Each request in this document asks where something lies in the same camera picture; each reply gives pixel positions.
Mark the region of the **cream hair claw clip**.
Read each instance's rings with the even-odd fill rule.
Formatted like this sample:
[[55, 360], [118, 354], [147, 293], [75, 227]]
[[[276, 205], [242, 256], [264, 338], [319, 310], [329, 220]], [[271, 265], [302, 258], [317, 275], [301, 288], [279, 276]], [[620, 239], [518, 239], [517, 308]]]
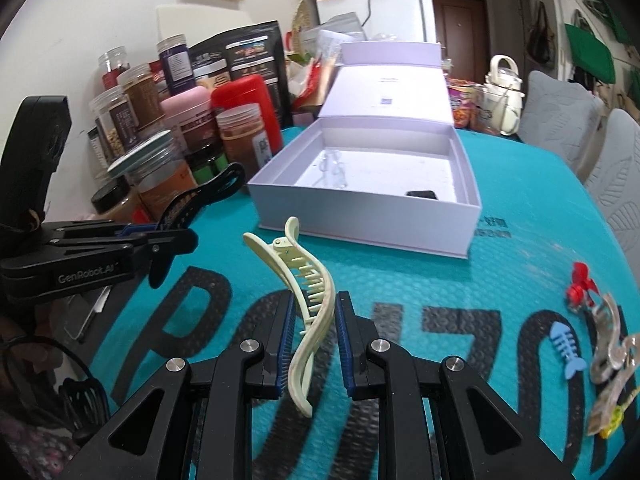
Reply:
[[288, 218], [284, 235], [267, 244], [256, 234], [245, 232], [244, 243], [292, 292], [303, 329], [288, 364], [288, 394], [297, 411], [311, 418], [308, 400], [314, 356], [326, 339], [334, 319], [336, 289], [326, 266], [298, 241], [299, 220]]

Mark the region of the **blue fishbone hair clip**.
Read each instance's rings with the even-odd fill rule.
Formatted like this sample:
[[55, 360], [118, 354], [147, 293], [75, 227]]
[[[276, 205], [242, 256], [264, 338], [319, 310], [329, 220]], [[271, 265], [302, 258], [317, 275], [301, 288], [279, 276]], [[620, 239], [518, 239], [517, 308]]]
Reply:
[[586, 361], [580, 356], [577, 341], [570, 326], [555, 321], [552, 323], [549, 338], [564, 362], [564, 377], [571, 380], [576, 374], [587, 368]]

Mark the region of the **red propeller hair clip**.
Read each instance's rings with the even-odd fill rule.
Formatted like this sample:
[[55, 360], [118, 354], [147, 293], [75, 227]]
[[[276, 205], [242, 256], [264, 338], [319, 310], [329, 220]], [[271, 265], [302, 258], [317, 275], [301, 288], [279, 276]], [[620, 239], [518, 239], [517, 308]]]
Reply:
[[565, 291], [567, 307], [573, 312], [579, 311], [582, 307], [592, 308], [594, 306], [591, 294], [599, 295], [596, 282], [589, 276], [589, 268], [583, 262], [573, 264], [570, 284]]

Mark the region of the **pearl grey hair claw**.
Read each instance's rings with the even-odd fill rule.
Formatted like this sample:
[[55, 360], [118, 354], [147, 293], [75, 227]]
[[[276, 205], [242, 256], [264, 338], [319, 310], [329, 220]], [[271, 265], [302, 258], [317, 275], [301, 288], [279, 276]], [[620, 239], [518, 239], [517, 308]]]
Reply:
[[639, 368], [639, 334], [620, 338], [622, 316], [613, 296], [608, 292], [602, 296], [597, 307], [591, 310], [597, 341], [589, 367], [593, 385], [603, 386], [587, 420], [588, 436], [599, 436], [599, 431], [608, 426], [616, 405], [626, 411], [639, 395], [639, 387], [623, 393], [634, 379]]

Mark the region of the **yellow green ball hair clip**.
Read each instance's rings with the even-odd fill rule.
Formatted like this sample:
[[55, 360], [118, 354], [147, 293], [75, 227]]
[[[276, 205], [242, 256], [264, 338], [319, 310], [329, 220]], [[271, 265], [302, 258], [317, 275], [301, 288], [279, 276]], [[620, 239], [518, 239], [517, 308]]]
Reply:
[[610, 421], [608, 422], [608, 426], [604, 427], [599, 431], [599, 436], [602, 439], [608, 439], [614, 434], [617, 428], [622, 424], [624, 420], [625, 410], [621, 405], [616, 405], [613, 410]]

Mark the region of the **metal lid jar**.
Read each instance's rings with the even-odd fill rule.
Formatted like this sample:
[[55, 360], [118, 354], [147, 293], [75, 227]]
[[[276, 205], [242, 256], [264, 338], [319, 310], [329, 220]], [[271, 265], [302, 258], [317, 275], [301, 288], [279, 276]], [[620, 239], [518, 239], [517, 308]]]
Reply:
[[114, 179], [127, 177], [155, 221], [175, 197], [198, 186], [170, 130], [154, 134], [120, 156], [107, 173]]

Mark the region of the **brown spice jar clear lid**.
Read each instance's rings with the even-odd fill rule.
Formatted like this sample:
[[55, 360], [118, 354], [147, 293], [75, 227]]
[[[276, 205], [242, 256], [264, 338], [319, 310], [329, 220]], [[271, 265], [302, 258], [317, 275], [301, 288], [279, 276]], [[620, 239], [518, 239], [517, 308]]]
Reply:
[[247, 103], [223, 110], [216, 122], [228, 161], [242, 164], [250, 180], [272, 159], [259, 105]]

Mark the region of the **pink lidded jar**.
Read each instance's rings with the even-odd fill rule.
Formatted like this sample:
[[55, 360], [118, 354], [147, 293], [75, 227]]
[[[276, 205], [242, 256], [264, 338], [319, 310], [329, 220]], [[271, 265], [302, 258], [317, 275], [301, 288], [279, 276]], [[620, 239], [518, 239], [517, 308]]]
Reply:
[[217, 141], [210, 92], [195, 86], [160, 102], [164, 122], [183, 153], [194, 153]]

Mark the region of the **lavender open gift box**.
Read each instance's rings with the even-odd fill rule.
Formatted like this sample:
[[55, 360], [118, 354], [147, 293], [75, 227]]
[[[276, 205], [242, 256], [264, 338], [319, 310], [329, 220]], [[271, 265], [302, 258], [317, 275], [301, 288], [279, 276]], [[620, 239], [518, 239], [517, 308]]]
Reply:
[[[466, 258], [482, 201], [454, 118], [438, 44], [348, 42], [318, 118], [248, 184], [259, 225]], [[322, 188], [318, 163], [339, 150], [347, 188]], [[432, 190], [438, 200], [409, 197]]]

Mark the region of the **black snack bag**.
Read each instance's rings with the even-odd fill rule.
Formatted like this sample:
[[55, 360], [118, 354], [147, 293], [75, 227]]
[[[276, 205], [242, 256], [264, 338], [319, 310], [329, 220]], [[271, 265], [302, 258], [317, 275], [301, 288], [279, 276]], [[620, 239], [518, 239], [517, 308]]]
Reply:
[[279, 124], [293, 125], [284, 45], [277, 21], [220, 32], [189, 48], [193, 68], [225, 60], [232, 80], [248, 75], [264, 78]]

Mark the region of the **grey leaf chair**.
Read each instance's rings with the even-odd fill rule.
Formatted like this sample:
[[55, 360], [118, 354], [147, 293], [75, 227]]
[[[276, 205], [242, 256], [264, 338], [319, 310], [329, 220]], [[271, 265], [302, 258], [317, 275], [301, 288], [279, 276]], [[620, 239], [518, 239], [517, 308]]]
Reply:
[[603, 101], [581, 84], [560, 81], [539, 70], [528, 74], [527, 83], [518, 137], [558, 155], [576, 172], [600, 125]]
[[624, 110], [608, 115], [605, 138], [585, 187], [597, 204], [639, 283], [639, 124]]

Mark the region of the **white refrigerator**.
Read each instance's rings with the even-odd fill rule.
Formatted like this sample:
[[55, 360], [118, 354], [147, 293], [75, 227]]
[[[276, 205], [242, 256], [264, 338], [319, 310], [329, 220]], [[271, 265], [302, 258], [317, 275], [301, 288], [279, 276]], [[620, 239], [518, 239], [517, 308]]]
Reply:
[[436, 44], [433, 0], [317, 0], [320, 22], [355, 13], [368, 39]]

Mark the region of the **near grey leaf chair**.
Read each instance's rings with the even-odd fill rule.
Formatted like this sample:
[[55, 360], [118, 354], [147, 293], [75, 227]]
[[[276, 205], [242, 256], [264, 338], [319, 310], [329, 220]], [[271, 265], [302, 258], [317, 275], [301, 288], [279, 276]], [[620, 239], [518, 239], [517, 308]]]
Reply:
[[639, 283], [639, 124], [624, 110], [608, 115], [605, 138], [585, 187], [597, 204]]

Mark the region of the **brown door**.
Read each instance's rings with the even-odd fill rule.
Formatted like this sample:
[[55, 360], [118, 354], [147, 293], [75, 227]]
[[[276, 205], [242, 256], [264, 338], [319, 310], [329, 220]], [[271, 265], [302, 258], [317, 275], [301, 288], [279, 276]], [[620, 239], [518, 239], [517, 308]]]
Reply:
[[486, 0], [433, 0], [436, 38], [450, 76], [483, 82], [489, 70], [489, 27]]

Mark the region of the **green tote bag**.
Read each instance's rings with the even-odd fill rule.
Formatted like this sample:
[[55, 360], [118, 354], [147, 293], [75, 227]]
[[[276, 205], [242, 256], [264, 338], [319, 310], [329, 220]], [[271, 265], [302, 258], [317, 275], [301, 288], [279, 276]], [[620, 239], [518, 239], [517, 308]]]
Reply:
[[566, 24], [573, 64], [604, 84], [615, 84], [616, 75], [610, 49], [591, 32]]

